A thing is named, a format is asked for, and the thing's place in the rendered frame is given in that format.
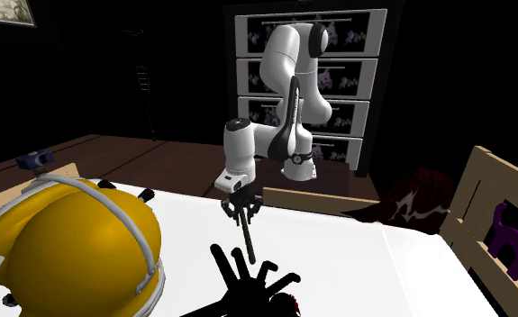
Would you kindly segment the dark dresser with white drawers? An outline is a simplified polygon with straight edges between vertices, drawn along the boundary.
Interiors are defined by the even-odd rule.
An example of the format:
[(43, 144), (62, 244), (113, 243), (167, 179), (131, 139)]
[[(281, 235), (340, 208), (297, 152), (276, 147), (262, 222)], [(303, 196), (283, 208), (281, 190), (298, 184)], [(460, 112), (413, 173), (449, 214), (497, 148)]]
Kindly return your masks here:
[(316, 145), (325, 153), (341, 150), (343, 161), (366, 177), (386, 91), (395, 39), (405, 0), (284, 0), (223, 8), (228, 68), (229, 111), (246, 117), (249, 102), (274, 108), (279, 94), (259, 78), (259, 60), (269, 35), (281, 24), (322, 23), (329, 43), (319, 58), (317, 83), (334, 115), (341, 104), (353, 109), (347, 132), (319, 127)]

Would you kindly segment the purple cat figure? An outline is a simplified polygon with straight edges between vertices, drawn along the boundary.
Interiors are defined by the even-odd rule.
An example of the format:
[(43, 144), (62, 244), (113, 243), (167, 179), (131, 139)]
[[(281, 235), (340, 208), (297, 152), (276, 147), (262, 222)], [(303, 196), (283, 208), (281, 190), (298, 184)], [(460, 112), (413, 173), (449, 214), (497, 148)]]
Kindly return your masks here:
[(493, 228), (495, 230), (495, 237), (492, 239), (488, 247), (488, 253), (497, 258), (500, 249), (504, 245), (509, 245), (514, 253), (515, 258), (511, 266), (507, 268), (507, 275), (513, 281), (518, 280), (518, 230), (510, 226), (502, 224), (502, 215), (506, 208), (506, 204), (499, 204), (494, 211)]

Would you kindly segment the dark red pillow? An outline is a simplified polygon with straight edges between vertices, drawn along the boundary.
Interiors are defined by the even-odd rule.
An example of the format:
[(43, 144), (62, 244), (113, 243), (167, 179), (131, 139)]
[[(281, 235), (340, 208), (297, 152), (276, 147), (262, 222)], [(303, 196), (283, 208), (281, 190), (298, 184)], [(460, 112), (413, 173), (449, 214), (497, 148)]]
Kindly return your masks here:
[(342, 214), (433, 235), (440, 231), (453, 194), (453, 182), (445, 173), (417, 168), (400, 177), (377, 204)]

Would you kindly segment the dark red round object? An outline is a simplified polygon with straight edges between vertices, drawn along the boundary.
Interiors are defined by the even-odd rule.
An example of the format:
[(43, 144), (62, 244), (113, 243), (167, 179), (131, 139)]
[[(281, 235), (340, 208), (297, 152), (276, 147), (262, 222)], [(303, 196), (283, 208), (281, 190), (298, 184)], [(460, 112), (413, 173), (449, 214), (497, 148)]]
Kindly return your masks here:
[(287, 293), (277, 293), (268, 303), (268, 317), (301, 317), (295, 297)]

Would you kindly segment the dark robot stand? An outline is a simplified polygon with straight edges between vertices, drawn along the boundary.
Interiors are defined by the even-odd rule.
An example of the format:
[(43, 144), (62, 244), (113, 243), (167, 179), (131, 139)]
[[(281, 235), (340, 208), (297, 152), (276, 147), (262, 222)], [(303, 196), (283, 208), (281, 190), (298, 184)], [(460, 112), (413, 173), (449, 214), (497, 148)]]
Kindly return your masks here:
[(270, 159), (256, 163), (256, 179), (250, 185), (258, 194), (263, 187), (289, 189), (325, 195), (347, 196), (349, 192), (349, 164), (330, 160), (315, 160), (317, 178), (294, 181), (286, 178), (281, 170), (283, 164)]

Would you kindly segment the black stick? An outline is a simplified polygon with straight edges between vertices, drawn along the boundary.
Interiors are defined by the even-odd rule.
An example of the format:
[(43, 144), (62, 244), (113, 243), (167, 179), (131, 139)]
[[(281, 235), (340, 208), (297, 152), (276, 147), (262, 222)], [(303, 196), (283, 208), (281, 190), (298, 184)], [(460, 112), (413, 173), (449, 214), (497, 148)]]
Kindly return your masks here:
[(253, 248), (252, 241), (251, 241), (249, 224), (248, 224), (245, 212), (242, 208), (239, 210), (239, 216), (241, 219), (243, 237), (245, 240), (246, 250), (248, 253), (248, 257), (249, 257), (249, 262), (251, 263), (251, 265), (254, 265), (256, 263), (256, 256), (255, 256), (254, 248)]

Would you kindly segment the white bed with wooden frame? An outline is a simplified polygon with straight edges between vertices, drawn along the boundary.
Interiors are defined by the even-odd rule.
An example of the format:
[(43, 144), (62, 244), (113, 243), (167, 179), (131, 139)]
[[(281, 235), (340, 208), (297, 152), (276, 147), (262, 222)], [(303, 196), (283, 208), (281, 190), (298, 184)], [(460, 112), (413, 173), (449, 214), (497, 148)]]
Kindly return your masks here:
[[(216, 199), (184, 195), (174, 170), (156, 158), (114, 158), (78, 165), (80, 176), (105, 178), (130, 194), (154, 190), (166, 276), (151, 317), (181, 317), (218, 301), (226, 284), (210, 247), (243, 248), (242, 231)], [(498, 317), (464, 267), (453, 243), (439, 235), (351, 218), (264, 206), (252, 218), (258, 261), (294, 272), (286, 287), (302, 317)]]

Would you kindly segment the black hand-shaped object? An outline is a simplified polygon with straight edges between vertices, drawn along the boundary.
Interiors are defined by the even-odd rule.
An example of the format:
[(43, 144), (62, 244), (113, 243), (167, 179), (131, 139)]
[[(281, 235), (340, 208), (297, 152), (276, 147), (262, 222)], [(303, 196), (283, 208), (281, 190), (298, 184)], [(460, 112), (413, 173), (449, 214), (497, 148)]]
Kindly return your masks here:
[(284, 293), (283, 289), (289, 284), (301, 281), (298, 274), (288, 273), (272, 285), (266, 286), (268, 272), (277, 271), (278, 266), (265, 260), (257, 276), (252, 277), (240, 248), (234, 248), (231, 252), (239, 273), (236, 276), (223, 249), (218, 244), (212, 244), (210, 250), (227, 291), (219, 301), (180, 317), (268, 317), (268, 303), (271, 297), (277, 293)]

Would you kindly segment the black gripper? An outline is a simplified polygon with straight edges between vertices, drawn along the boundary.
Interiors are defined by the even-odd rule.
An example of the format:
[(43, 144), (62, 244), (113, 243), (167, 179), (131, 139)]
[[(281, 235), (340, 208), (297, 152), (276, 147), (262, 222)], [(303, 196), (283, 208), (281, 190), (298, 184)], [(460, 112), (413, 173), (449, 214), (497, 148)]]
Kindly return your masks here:
[(255, 195), (250, 185), (241, 187), (238, 191), (229, 195), (229, 199), (221, 201), (221, 207), (226, 215), (234, 220), (239, 220), (239, 207), (247, 207), (247, 218), (251, 219), (259, 212), (263, 205), (261, 195)]

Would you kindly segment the framed wall picture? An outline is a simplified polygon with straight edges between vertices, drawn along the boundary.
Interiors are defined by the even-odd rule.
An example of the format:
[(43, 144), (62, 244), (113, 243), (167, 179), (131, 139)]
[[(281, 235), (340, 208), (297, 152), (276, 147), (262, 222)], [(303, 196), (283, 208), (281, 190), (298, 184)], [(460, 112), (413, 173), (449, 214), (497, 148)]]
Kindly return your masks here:
[(29, 0), (0, 0), (0, 23), (35, 27)]

